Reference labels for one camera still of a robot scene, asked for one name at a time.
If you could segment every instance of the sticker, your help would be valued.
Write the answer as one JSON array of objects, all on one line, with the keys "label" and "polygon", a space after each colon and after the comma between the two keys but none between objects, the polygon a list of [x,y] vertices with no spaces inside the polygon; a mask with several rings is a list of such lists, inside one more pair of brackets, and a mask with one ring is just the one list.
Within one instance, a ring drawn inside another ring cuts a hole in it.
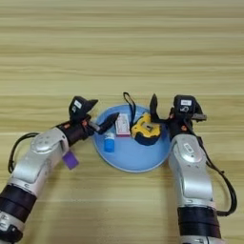
[{"label": "sticker", "polygon": [[79,161],[76,159],[76,157],[71,151],[68,151],[63,156],[63,160],[70,170],[74,169],[79,164]]},{"label": "sticker", "polygon": [[81,109],[81,107],[82,107],[82,104],[81,104],[79,101],[77,101],[77,100],[74,101],[74,105],[75,105],[78,109]]},{"label": "sticker", "polygon": [[194,153],[193,148],[190,146],[189,143],[184,144],[185,149],[188,151],[188,153]]},{"label": "sticker", "polygon": [[191,106],[192,100],[181,100],[181,105]]}]

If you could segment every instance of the blue plate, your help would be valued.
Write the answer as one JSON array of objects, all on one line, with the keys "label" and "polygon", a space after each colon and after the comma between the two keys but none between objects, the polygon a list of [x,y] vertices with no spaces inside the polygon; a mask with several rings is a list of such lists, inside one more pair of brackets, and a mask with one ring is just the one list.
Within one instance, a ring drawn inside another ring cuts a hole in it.
[{"label": "blue plate", "polygon": [[[129,119],[131,119],[129,106],[120,105],[109,108],[100,114],[96,121],[97,124],[101,124],[108,115],[114,112],[127,113]],[[136,106],[135,121],[143,112],[149,112],[149,110]],[[116,133],[115,127],[112,127],[110,132]],[[104,138],[104,134],[100,135],[97,133],[93,137],[93,143],[98,153],[110,165],[130,173],[142,173],[155,169],[167,159],[171,146],[169,133],[165,127],[163,128],[162,136],[152,146],[140,145],[131,137],[115,137],[114,152],[105,152]]]}]

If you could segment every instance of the purple object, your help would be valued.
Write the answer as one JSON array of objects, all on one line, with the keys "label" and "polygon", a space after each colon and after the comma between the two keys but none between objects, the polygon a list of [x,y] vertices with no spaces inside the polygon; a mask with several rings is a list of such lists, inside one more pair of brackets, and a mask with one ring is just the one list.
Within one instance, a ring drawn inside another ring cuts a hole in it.
[{"label": "purple object", "polygon": [[72,170],[79,164],[79,161],[76,159],[76,157],[74,156],[74,154],[71,151],[68,151],[63,156],[63,160],[70,170]]}]

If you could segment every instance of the small bottle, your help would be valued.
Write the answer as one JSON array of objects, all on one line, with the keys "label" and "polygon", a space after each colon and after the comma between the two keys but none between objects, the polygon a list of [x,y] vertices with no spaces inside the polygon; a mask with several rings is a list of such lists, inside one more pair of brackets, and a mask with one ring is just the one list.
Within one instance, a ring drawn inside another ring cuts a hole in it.
[{"label": "small bottle", "polygon": [[114,139],[115,134],[113,132],[107,132],[104,138],[104,151],[107,153],[114,153]]}]

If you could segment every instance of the wooden table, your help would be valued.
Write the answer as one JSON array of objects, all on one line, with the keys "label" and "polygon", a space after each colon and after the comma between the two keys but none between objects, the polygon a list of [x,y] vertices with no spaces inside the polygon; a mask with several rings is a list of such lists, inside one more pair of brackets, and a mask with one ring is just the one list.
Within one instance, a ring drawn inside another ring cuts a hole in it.
[{"label": "wooden table", "polygon": [[[124,91],[144,106],[156,92],[161,116],[176,94],[193,94],[209,116],[195,130],[238,194],[237,212],[219,219],[222,235],[243,243],[243,17],[242,0],[0,0],[1,189],[14,141],[66,120],[76,94],[100,100],[93,116],[123,103]],[[123,173],[91,140],[73,150],[80,166],[57,167],[22,244],[177,243],[167,164]],[[217,207],[227,209],[225,186],[211,175]]]}]

